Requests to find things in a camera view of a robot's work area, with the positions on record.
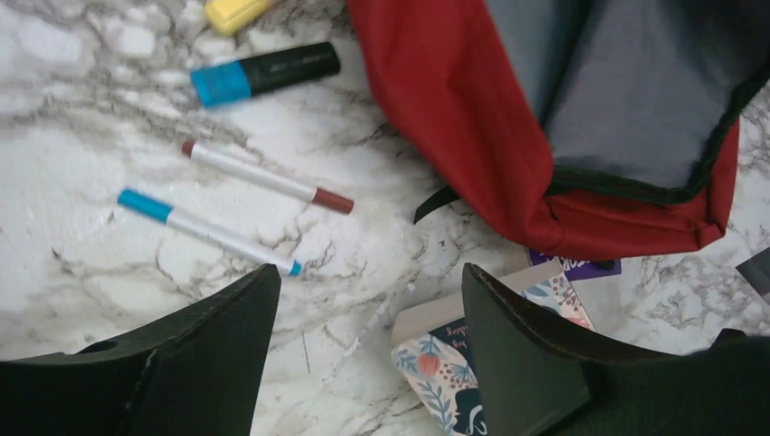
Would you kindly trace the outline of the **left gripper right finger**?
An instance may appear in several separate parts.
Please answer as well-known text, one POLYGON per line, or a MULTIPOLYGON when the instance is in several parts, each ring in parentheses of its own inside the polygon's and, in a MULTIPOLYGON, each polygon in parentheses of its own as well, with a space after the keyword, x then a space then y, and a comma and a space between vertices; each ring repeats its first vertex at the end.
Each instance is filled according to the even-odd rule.
POLYGON ((461 291, 492 435, 766 435, 769 340, 674 355, 592 332, 468 263, 461 291))

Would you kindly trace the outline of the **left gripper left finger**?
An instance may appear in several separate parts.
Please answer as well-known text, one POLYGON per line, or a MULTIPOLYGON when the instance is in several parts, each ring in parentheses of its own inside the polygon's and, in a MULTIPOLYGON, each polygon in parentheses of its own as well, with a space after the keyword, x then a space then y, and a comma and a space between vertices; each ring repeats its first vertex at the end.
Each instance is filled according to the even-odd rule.
POLYGON ((264 265, 73 353, 1 365, 4 435, 246 435, 281 291, 264 265))

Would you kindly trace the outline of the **Little Women floral book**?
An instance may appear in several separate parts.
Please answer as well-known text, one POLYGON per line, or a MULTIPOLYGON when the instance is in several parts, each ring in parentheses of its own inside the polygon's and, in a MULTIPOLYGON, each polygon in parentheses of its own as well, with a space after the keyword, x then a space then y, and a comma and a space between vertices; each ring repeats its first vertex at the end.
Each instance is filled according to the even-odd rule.
MULTIPOLYGON (((592 330, 571 282, 579 278, 550 260, 500 281, 526 300, 592 330)), ((446 434, 489 434, 460 293, 401 311, 390 342, 396 368, 446 434)))

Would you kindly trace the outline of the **purple Treehouse book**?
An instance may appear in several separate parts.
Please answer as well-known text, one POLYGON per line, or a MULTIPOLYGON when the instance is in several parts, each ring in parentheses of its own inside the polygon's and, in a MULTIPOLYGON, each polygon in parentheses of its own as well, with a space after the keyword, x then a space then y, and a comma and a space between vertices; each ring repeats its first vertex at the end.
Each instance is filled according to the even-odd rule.
POLYGON ((545 255, 532 249, 528 249, 528 257, 532 265, 538 265, 556 259, 570 281, 615 276, 620 275, 622 272, 620 260, 602 261, 598 263, 577 261, 559 256, 545 255))

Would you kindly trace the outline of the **red student backpack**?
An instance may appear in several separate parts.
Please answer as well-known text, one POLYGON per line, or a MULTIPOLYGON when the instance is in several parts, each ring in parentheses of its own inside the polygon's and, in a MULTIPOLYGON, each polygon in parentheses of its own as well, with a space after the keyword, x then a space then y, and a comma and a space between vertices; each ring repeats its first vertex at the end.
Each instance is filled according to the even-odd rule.
POLYGON ((722 238, 766 1, 351 1, 371 91, 493 230, 582 261, 722 238))

